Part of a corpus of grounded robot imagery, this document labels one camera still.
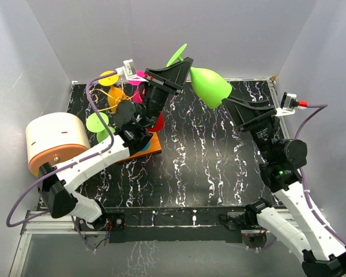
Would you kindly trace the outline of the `green plastic wine glass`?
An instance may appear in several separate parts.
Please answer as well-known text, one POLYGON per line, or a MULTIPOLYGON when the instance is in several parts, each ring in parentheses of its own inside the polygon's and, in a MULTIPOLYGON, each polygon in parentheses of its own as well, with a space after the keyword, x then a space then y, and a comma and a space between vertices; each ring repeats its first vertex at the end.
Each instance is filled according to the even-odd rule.
POLYGON ((102 124, 100 118, 96 113, 92 113, 86 119, 86 128, 88 131, 96 134, 96 139, 98 143, 102 143, 107 140, 111 144, 111 137, 105 126, 102 124))
POLYGON ((231 94, 231 85, 210 69, 191 67, 190 76, 194 92, 211 109, 219 107, 231 94))

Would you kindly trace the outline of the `magenta plastic wine glass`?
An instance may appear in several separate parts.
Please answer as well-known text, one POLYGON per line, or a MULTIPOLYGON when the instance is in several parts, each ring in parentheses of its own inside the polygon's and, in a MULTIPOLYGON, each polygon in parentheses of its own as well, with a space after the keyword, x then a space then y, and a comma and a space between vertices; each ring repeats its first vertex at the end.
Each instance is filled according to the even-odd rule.
POLYGON ((143 81, 141 81, 141 80, 129 80, 129 83, 131 85, 134 85, 134 86, 137 87, 137 89, 133 93, 132 101, 136 102, 136 103, 142 103, 142 98, 141 98, 141 95, 140 95, 139 85, 141 83, 143 83, 143 81))

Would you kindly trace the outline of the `red plastic wine glass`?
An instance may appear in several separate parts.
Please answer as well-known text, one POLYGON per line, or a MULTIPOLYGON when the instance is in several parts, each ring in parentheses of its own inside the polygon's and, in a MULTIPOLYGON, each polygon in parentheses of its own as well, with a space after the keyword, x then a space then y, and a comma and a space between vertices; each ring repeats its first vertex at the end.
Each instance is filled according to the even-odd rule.
POLYGON ((160 130, 162 130, 162 128, 164 128, 164 115, 163 112, 160 113, 156 123, 148 128, 149 132, 159 132, 160 130))

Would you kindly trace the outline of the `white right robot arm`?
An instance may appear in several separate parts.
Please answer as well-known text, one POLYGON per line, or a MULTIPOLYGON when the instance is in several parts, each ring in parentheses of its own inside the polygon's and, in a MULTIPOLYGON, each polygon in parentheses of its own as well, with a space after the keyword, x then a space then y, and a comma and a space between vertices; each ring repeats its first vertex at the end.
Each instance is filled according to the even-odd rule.
POLYGON ((276 137, 280 117, 309 108, 306 101, 285 94, 279 108, 268 101, 248 102, 229 96, 222 100, 235 127, 249 132, 265 163, 259 165, 263 183, 287 207, 293 226, 264 199, 246 205, 246 224, 263 227, 298 258, 306 276, 346 274, 346 242, 336 234, 310 197, 303 173, 307 145, 298 138, 276 137))

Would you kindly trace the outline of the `green plastic wine glass front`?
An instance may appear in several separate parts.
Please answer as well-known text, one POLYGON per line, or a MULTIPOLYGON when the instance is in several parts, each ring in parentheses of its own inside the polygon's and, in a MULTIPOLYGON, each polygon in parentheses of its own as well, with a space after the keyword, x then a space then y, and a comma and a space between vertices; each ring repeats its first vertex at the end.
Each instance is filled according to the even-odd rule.
POLYGON ((96 139, 98 143, 102 143, 107 140, 111 144, 111 137, 105 126, 102 124, 100 118, 96 113, 92 113, 86 119, 86 128, 88 131, 96 134, 96 139))

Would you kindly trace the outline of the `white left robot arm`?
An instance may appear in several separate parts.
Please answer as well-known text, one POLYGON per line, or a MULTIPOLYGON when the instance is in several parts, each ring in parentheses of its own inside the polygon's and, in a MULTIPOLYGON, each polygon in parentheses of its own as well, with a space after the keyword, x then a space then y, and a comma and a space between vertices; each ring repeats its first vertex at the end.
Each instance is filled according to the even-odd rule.
POLYGON ((66 162, 56 166, 45 163, 39 168, 39 193, 54 219, 72 215, 95 230, 106 227, 108 216, 102 204, 79 194, 77 188, 147 146, 168 97, 182 92, 192 63, 193 59, 186 57, 162 69, 146 69, 139 85, 142 102, 122 100, 111 123, 102 118, 94 102, 90 103, 108 137, 66 162))

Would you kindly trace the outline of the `orange plastic wine glass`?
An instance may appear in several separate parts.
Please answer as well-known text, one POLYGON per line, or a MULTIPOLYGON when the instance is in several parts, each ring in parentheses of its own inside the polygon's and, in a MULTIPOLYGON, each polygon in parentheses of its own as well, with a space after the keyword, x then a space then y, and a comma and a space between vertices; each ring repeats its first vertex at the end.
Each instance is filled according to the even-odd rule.
POLYGON ((101 109, 100 111, 110 110, 112 113, 115 113, 119 103, 125 98, 125 93, 123 92, 123 90, 115 86, 118 80, 118 74, 114 74, 110 77, 99 80, 100 85, 110 87, 109 91, 107 92, 107 101, 109 107, 101 109))

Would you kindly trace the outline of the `blue plastic wine glass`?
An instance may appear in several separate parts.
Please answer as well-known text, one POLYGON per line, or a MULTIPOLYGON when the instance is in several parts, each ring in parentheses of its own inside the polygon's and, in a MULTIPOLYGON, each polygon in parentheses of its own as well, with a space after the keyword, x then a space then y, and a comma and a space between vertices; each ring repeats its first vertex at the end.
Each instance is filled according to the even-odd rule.
POLYGON ((141 150, 141 152, 144 152, 144 151, 148 150, 150 146, 151 146, 151 141, 149 141, 149 142, 145 145, 145 147, 141 150))

